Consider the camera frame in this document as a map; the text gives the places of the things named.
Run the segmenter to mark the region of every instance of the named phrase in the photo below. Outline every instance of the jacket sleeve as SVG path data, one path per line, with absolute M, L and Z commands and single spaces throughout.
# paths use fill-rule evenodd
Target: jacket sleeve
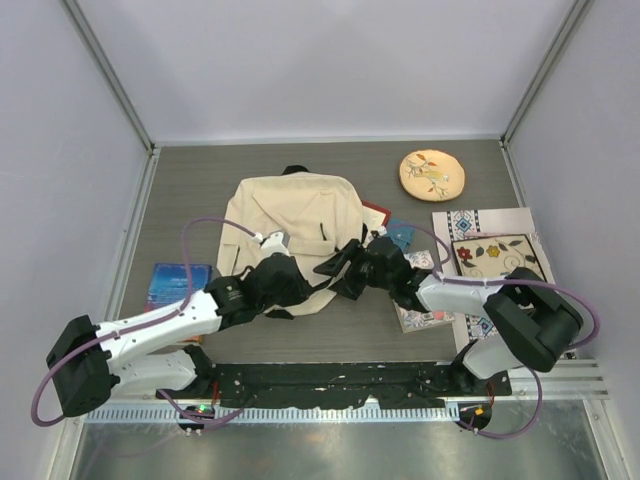
M 243 180 L 238 185 L 235 195 L 227 204 L 227 212 L 224 216 L 225 219 L 233 220 L 241 225 L 243 224 L 242 204 L 246 190 L 246 183 Z M 240 235 L 244 235 L 244 233 L 237 228 L 227 224 L 222 226 L 220 248 L 218 249 L 218 261 L 216 263 L 220 275 L 233 275 L 236 258 L 238 256 L 238 251 L 240 250 Z

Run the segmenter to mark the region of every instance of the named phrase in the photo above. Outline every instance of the flower embroidery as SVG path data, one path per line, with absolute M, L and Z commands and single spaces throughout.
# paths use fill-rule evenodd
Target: flower embroidery
M 471 250 L 469 250 L 468 248 L 464 248 L 464 247 L 460 247 L 458 250 L 458 256 L 462 259 L 462 260 L 471 260 L 473 257 L 471 256 Z
M 500 255 L 500 249 L 495 245 L 490 245 L 489 248 L 487 248 L 487 253 L 489 254 L 490 257 L 495 258 Z

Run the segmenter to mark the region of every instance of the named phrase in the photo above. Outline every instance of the gray table surface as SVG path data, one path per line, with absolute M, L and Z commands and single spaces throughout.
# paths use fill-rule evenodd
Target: gray table surface
M 467 185 L 460 197 L 427 203 L 407 194 L 398 180 L 406 154 L 433 148 L 458 158 Z M 224 216 L 243 178 L 279 175 L 287 165 L 348 179 L 360 198 L 388 208 L 392 216 L 433 228 L 437 211 L 517 207 L 496 140 L 356 142 L 172 147 L 161 151 L 121 309 L 142 312 L 153 266 L 181 262 L 180 232 L 192 218 Z M 219 225 L 203 224 L 189 237 L 191 261 L 214 264 Z M 410 251 L 435 243 L 416 232 Z M 367 290 L 357 302 L 335 298 L 316 315 L 294 320 L 258 317 L 244 326 L 206 337 L 214 362 L 433 361 L 455 356 L 450 326 L 403 333 L 391 300 Z

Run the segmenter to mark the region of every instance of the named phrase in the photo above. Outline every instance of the metal frame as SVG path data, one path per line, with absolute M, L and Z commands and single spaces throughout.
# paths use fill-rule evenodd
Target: metal frame
M 115 319 L 118 316 L 122 298 L 133 255 L 137 245 L 138 236 L 144 211 L 147 205 L 149 194 L 151 191 L 153 176 L 158 163 L 159 149 L 155 148 L 154 142 L 151 140 L 146 131 L 140 117 L 138 116 L 131 100 L 129 99 L 124 87 L 122 86 L 113 66 L 107 58 L 106 53 L 102 49 L 95 33 L 93 32 L 89 22 L 87 21 L 77 0 L 59 0 L 75 29 L 84 42 L 88 52 L 93 58 L 98 70 L 103 75 L 109 88 L 118 104 L 123 109 L 132 128 L 138 135 L 141 143 L 148 152 L 147 164 L 142 175 L 139 185 L 138 195 L 135 199 L 129 226 L 126 230 L 126 237 L 118 260 L 115 273 L 114 286 L 109 296 L 107 313 L 105 319 Z M 512 159 L 510 143 L 514 135 L 518 131 L 527 112 L 535 102 L 537 95 L 548 80 L 553 68 L 558 63 L 562 53 L 566 49 L 571 37 L 577 31 L 581 21 L 587 14 L 593 0 L 575 0 L 569 9 L 558 33 L 547 50 L 538 71 L 532 78 L 525 95 L 523 96 L 518 108 L 509 122 L 504 134 L 500 137 L 500 146 L 505 158 L 509 175 L 516 192 L 518 203 L 520 206 L 526 205 L 526 192 L 520 181 L 517 168 Z M 270 144 L 270 143 L 328 143 L 328 142 L 361 142 L 361 141 L 402 141 L 402 140 L 469 140 L 469 139 L 497 139 L 492 135 L 467 135 L 452 137 L 437 136 L 418 136 L 418 137 L 331 137 L 331 138 L 281 138 L 281 139 L 253 139 L 241 141 L 217 141 L 207 142 L 207 145 L 226 145 L 226 144 Z M 164 142 L 164 146 L 193 146 L 193 142 Z M 499 397 L 496 401 L 518 401 L 518 400 L 534 400 L 537 398 L 535 392 L 535 383 L 529 373 L 524 370 L 516 370 L 510 372 L 514 395 L 511 397 Z M 604 385 L 602 376 L 594 360 L 562 360 L 559 361 L 556 368 L 549 374 L 541 375 L 542 385 L 544 389 L 544 398 L 547 400 L 569 400 L 580 398 L 584 400 L 585 410 L 588 414 L 592 431 L 594 433 L 598 448 L 600 450 L 603 463 L 607 475 L 610 478 L 635 478 L 630 474 L 633 466 L 627 463 L 622 453 L 620 445 L 624 442 L 616 431 L 616 426 L 620 426 L 619 421 L 615 421 L 615 414 L 611 408 L 611 400 L 609 400 L 606 386 Z M 470 401 L 471 398 L 448 398 L 445 415 L 449 417 L 452 409 L 457 408 L 456 402 Z M 486 398 L 478 397 L 475 400 L 486 400 Z M 149 398 L 132 398 L 124 401 L 112 401 L 109 408 L 117 407 L 120 409 L 153 409 L 160 408 L 166 410 L 167 405 L 164 402 Z M 414 412 L 414 415 L 429 416 L 430 412 Z M 282 420 L 282 414 L 267 415 L 265 421 Z M 368 415 L 377 418 L 377 414 L 369 413 L 363 417 L 366 419 Z M 80 446 L 81 434 L 85 423 L 92 422 L 89 417 L 80 417 L 76 419 L 65 420 L 58 442 L 56 452 L 52 459 L 49 471 L 50 479 L 67 479 L 71 473 L 75 455 Z
M 122 111 L 126 115 L 129 123 L 131 123 L 131 127 L 138 135 L 140 142 L 144 145 L 145 150 L 148 154 L 151 154 L 154 148 L 153 141 L 151 137 L 147 133 L 146 128 L 142 124 L 142 120 L 138 116 L 136 109 L 133 106 L 133 103 L 129 99 L 127 92 L 125 91 L 118 75 L 116 74 L 111 62 L 107 58 L 106 53 L 104 52 L 96 34 L 93 32 L 91 25 L 89 24 L 87 18 L 78 5 L 76 0 L 60 0 L 60 4 L 64 8 L 64 10 L 69 15 L 69 19 L 71 23 L 75 27 L 78 35 L 82 39 L 85 47 L 87 48 L 87 52 L 91 55 L 91 58 L 94 60 L 96 67 L 104 77 L 109 89 L 113 93 L 116 102 L 122 108 Z
M 281 145 L 293 143 L 359 143 L 359 142 L 447 142 L 458 140 L 500 140 L 497 134 L 461 135 L 393 135 L 393 136 L 345 136 L 345 137 L 280 137 L 241 138 L 235 140 L 158 141 L 156 147 L 210 147 L 221 145 Z
M 124 298 L 127 280 L 129 279 L 133 256 L 136 251 L 136 246 L 138 245 L 138 237 L 140 236 L 140 229 L 142 228 L 142 220 L 144 219 L 144 212 L 147 208 L 149 195 L 151 194 L 153 177 L 155 176 L 156 168 L 158 167 L 159 157 L 160 149 L 155 149 L 147 158 L 147 163 L 142 173 L 142 177 L 140 178 L 140 183 L 138 184 L 138 194 L 136 195 L 131 208 L 129 225 L 125 230 L 126 235 L 122 249 L 120 250 L 113 287 L 107 302 L 106 313 L 104 316 L 105 322 L 117 320 L 120 314 L 120 307 L 122 306 L 122 299 Z
M 535 101 L 538 93 L 546 83 L 549 75 L 553 71 L 553 68 L 557 65 L 562 53 L 565 51 L 569 41 L 578 30 L 578 27 L 582 23 L 582 20 L 586 16 L 589 8 L 593 4 L 594 0 L 574 0 L 573 5 L 569 9 L 564 21 L 560 25 L 560 29 L 555 38 L 551 42 L 549 49 L 547 50 L 538 71 L 531 79 L 531 83 L 527 87 L 527 90 L 516 108 L 507 129 L 502 135 L 502 142 L 508 146 L 511 139 L 515 135 L 520 123 L 526 116 L 527 112 L 531 108 L 531 105 Z
M 73 469 L 76 452 L 80 446 L 82 429 L 84 428 L 83 418 L 67 418 L 62 425 L 62 432 L 56 447 L 56 451 L 51 460 L 49 469 L 49 480 L 68 480 Z

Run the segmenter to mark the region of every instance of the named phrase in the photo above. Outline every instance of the cable connector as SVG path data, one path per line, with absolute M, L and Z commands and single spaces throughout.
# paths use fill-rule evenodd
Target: cable connector
M 256 232 L 255 235 L 251 237 L 251 241 L 253 243 L 257 243 L 258 245 L 260 245 L 262 244 L 262 242 L 264 242 L 264 237 L 260 232 Z

